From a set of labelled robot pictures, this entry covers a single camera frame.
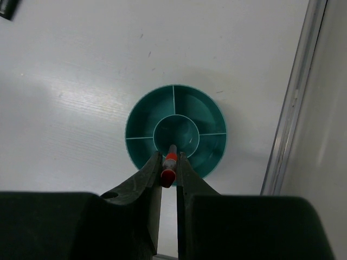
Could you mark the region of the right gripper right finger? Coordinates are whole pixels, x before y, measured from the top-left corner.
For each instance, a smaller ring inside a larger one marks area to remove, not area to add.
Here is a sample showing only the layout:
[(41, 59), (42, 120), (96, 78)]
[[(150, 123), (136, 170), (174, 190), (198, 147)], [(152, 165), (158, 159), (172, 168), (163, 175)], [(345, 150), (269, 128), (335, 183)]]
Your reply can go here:
[(177, 163), (177, 231), (178, 258), (197, 259), (213, 254), (221, 241), (222, 231), (216, 222), (215, 198), (220, 194), (208, 185), (192, 168), (185, 153)]

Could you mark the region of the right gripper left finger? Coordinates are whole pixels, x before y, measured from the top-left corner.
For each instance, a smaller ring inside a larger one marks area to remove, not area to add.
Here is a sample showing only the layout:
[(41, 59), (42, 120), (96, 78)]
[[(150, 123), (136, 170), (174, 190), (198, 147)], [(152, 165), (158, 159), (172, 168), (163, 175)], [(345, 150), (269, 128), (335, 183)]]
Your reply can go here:
[(126, 256), (157, 254), (162, 162), (161, 152), (155, 151), (138, 172), (100, 196), (114, 210), (108, 224), (111, 239)]

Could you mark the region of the red gel pen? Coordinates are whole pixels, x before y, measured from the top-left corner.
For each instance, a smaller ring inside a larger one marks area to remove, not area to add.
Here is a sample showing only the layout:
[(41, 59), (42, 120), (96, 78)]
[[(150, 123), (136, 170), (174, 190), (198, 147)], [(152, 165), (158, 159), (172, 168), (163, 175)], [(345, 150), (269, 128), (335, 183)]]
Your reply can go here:
[(163, 162), (160, 182), (164, 188), (169, 188), (176, 181), (177, 147), (171, 145)]

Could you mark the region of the pink black highlighter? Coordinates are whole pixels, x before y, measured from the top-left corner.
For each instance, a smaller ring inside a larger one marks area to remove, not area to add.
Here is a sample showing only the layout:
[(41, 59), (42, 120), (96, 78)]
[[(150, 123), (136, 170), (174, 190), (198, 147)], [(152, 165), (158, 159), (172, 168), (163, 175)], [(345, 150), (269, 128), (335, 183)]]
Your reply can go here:
[(0, 16), (6, 20), (12, 20), (20, 0), (1, 0)]

